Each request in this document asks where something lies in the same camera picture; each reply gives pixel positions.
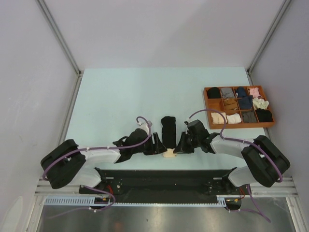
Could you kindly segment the rolled cream garment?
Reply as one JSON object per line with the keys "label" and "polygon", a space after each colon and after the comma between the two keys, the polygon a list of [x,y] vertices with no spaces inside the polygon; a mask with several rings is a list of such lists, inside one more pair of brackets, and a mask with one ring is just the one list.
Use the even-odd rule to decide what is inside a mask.
{"label": "rolled cream garment", "polygon": [[263,98],[253,98],[253,108],[266,110],[269,106],[269,101],[265,101]]}

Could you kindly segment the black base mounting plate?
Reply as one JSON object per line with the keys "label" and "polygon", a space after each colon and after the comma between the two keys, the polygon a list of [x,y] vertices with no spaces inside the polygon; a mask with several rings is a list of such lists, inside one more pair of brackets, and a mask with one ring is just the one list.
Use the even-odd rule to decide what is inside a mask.
{"label": "black base mounting plate", "polygon": [[247,193],[245,186],[234,187],[224,179],[228,170],[101,170],[96,169],[101,182],[89,189],[81,185],[79,193],[97,194],[99,190],[111,192],[115,199],[128,198],[180,198],[193,196],[238,196]]}

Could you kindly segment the black underwear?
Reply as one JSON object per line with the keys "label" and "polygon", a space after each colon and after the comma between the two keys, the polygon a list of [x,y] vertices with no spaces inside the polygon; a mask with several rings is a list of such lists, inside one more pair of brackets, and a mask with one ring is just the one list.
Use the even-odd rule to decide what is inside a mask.
{"label": "black underwear", "polygon": [[167,149],[163,153],[164,158],[175,158],[174,153],[176,147],[176,118],[173,116],[165,116],[161,119],[162,124],[162,143]]}

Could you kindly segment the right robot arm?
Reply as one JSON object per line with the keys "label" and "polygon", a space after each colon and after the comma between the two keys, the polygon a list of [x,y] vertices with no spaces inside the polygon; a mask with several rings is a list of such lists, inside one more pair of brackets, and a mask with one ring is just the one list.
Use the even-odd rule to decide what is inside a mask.
{"label": "right robot arm", "polygon": [[223,189],[228,194],[254,182],[269,188],[280,182],[291,166],[266,136],[259,135],[253,140],[227,138],[220,133],[209,133],[199,120],[187,123],[187,131],[182,132],[174,153],[190,154],[196,148],[205,153],[227,154],[245,160],[246,166],[233,168],[224,176]]}

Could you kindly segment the aluminium frame post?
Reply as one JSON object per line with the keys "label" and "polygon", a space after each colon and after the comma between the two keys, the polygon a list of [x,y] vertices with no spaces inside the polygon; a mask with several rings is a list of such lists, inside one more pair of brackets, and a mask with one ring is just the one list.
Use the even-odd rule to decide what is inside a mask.
{"label": "aluminium frame post", "polygon": [[63,51],[66,59],[69,62],[70,66],[72,67],[74,72],[77,74],[77,76],[80,76],[82,71],[78,67],[77,62],[76,62],[75,58],[73,57],[73,54],[72,54],[65,38],[63,37],[63,35],[62,35],[62,33],[61,33],[53,15],[52,15],[52,12],[50,11],[47,3],[44,0],[35,0],[35,2],[37,3],[43,17],[45,18],[48,26],[50,27],[50,30],[52,31],[55,39],[57,40],[61,50]]}
{"label": "aluminium frame post", "polygon": [[271,38],[273,37],[274,33],[276,32],[279,24],[283,20],[285,13],[287,12],[288,8],[290,7],[292,0],[284,0],[280,5],[274,19],[272,20],[269,29],[267,30],[259,48],[257,49],[254,57],[252,58],[249,66],[246,69],[247,74],[251,74],[254,70],[257,62],[261,58],[264,50],[266,49],[268,43],[270,42]]}

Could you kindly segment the rolled black garment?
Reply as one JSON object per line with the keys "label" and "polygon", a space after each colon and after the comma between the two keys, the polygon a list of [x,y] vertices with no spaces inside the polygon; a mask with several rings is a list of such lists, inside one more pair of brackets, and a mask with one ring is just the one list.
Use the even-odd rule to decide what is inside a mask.
{"label": "rolled black garment", "polygon": [[220,89],[217,87],[212,87],[207,90],[208,99],[220,99],[221,93]]}
{"label": "rolled black garment", "polygon": [[257,109],[255,112],[259,122],[273,122],[273,116],[269,110]]}

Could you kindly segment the rolled white garment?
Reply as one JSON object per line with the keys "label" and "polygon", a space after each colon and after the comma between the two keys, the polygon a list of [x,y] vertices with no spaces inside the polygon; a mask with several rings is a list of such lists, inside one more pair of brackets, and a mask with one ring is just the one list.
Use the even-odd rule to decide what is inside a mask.
{"label": "rolled white garment", "polygon": [[226,118],[228,124],[238,124],[242,122],[242,118],[238,113],[227,115]]}

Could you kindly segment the rolled navy garment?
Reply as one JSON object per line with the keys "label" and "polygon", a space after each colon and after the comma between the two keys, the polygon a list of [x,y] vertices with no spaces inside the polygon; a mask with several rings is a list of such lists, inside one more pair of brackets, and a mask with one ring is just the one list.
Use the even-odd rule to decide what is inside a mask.
{"label": "rolled navy garment", "polygon": [[238,87],[235,89],[235,93],[237,95],[238,98],[244,98],[247,97],[248,94],[246,92],[246,89],[244,87]]}

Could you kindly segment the right aluminium frame post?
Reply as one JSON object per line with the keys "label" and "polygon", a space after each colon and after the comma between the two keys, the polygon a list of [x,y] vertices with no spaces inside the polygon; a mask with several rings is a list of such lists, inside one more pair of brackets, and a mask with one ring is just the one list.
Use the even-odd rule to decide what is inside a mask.
{"label": "right aluminium frame post", "polygon": [[280,5],[274,19],[272,20],[269,29],[267,30],[259,48],[257,49],[254,57],[252,58],[249,66],[246,69],[247,74],[251,74],[254,70],[257,62],[261,58],[264,50],[266,49],[268,43],[270,42],[271,38],[273,37],[274,33],[276,32],[279,24],[283,20],[285,13],[287,12],[288,8],[290,7],[292,0],[284,0]]}

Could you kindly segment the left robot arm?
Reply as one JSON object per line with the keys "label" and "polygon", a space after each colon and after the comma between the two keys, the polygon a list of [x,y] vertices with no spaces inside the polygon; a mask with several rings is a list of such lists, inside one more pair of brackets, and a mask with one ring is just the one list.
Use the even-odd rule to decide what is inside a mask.
{"label": "left robot arm", "polygon": [[64,141],[41,160],[44,180],[53,189],[69,184],[88,185],[96,193],[102,193],[107,182],[98,174],[99,163],[121,163],[134,154],[157,155],[167,151],[155,132],[149,135],[144,129],[135,129],[112,143],[113,147],[95,149],[82,148],[73,139]]}

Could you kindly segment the navy blue underwear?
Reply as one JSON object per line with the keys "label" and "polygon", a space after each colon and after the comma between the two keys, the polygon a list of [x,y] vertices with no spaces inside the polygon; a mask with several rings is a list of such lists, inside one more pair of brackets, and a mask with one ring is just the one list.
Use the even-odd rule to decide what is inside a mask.
{"label": "navy blue underwear", "polygon": [[240,110],[251,110],[253,107],[253,96],[249,95],[247,97],[239,98],[238,104]]}

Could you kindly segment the wooden compartment tray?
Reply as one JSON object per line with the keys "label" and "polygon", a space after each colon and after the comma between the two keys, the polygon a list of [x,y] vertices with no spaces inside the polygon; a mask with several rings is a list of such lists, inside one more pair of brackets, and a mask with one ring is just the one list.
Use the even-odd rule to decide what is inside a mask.
{"label": "wooden compartment tray", "polygon": [[[235,86],[235,87],[230,87],[233,89],[233,92],[234,92],[234,95],[235,95],[235,99],[237,100],[237,103],[238,103],[238,97],[235,93],[235,89],[238,88],[239,86]],[[267,97],[266,97],[266,94],[264,93],[264,90],[261,86],[243,86],[245,89],[246,89],[246,92],[248,94],[248,96],[250,95],[249,94],[249,88],[252,88],[252,87],[258,87],[259,88],[259,92],[260,92],[260,97],[258,98],[263,98],[265,101],[268,101]],[[218,111],[220,113],[222,112],[225,112],[226,113],[226,116],[227,115],[232,115],[232,114],[235,114],[235,113],[238,113],[241,118],[242,118],[242,122],[241,123],[238,123],[238,124],[228,124],[228,122],[226,123],[226,128],[228,129],[244,129],[244,128],[270,128],[272,126],[274,126],[275,124],[275,118],[274,118],[274,115],[272,113],[272,110],[271,110],[271,107],[270,107],[270,104],[267,108],[267,110],[269,110],[271,113],[272,113],[272,116],[273,116],[273,122],[259,122],[258,118],[257,118],[257,115],[256,115],[256,110],[252,107],[251,110],[240,110],[239,108],[239,104],[238,104],[238,109],[237,110],[230,110],[230,111],[227,111],[225,110],[225,107],[224,107],[224,99],[222,96],[220,99],[208,99],[208,96],[207,96],[207,90],[209,88],[212,88],[212,87],[206,87],[204,88],[204,91],[203,91],[203,94],[204,94],[204,102],[205,102],[205,106],[207,109],[213,109],[215,111]],[[254,114],[256,116],[256,119],[257,119],[257,123],[244,123],[243,122],[243,117],[242,117],[242,112],[245,112],[245,111],[254,111]]]}

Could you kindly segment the brown boxer underwear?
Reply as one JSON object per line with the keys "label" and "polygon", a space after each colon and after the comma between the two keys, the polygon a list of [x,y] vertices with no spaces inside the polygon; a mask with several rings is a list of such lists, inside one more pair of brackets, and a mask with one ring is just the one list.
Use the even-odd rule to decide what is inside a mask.
{"label": "brown boxer underwear", "polygon": [[234,98],[227,98],[223,101],[225,110],[237,110],[238,109],[238,103],[237,100]]}

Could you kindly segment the rolled beige garment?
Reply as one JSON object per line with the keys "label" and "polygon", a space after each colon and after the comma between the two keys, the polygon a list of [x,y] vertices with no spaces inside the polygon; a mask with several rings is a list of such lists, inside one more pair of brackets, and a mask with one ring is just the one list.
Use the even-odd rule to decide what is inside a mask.
{"label": "rolled beige garment", "polygon": [[211,113],[211,119],[212,119],[212,123],[215,125],[224,124],[227,121],[226,113],[225,112]]}

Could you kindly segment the rolled pink garment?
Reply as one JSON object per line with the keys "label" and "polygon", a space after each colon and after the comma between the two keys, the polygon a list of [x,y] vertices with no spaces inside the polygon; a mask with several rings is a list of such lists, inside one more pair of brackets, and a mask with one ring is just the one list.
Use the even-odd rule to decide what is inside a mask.
{"label": "rolled pink garment", "polygon": [[249,88],[249,94],[250,94],[253,98],[258,98],[258,97],[261,96],[258,87]]}

